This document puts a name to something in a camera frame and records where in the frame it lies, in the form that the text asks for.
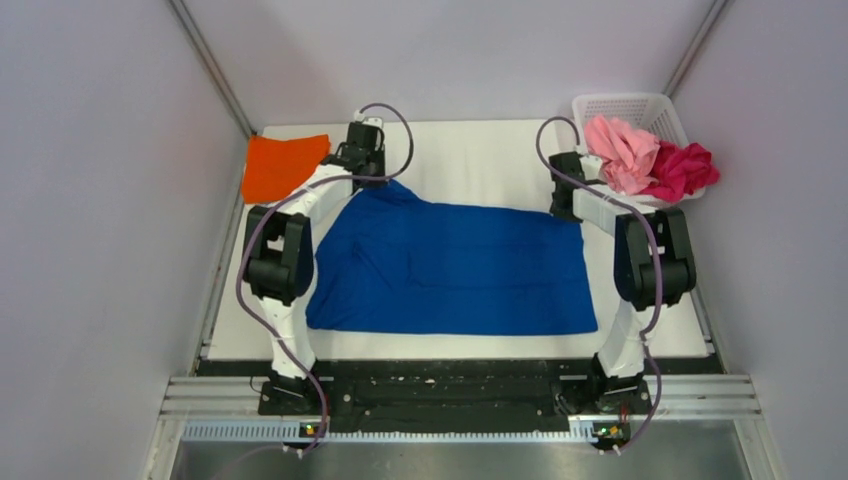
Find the blue t shirt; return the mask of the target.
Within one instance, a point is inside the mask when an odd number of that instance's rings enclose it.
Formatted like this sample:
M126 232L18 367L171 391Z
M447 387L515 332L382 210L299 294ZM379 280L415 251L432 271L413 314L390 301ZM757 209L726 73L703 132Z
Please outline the blue t shirt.
M546 213L357 194L316 253L314 330L551 336L595 332L580 227Z

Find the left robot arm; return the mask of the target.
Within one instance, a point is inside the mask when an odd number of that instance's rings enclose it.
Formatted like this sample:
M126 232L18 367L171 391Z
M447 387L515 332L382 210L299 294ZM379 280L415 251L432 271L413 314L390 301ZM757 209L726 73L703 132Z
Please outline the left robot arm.
M328 135L249 143L240 279L272 327L273 360L260 391L262 415L318 415L320 386L309 379L316 355L306 308L317 283L315 226L364 186L383 185L383 121L349 123L333 148Z

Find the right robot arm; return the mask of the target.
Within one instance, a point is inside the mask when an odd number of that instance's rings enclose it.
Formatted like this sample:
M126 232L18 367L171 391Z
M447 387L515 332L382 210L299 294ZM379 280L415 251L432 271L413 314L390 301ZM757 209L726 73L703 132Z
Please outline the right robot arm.
M646 351L664 307L678 304L696 285L688 224L676 207L659 208L607 193L586 178L575 151L550 156L554 182L551 214L589 223L613 240L613 282L620 302L581 386L558 393L558 407L570 414L619 413L649 398L643 380Z

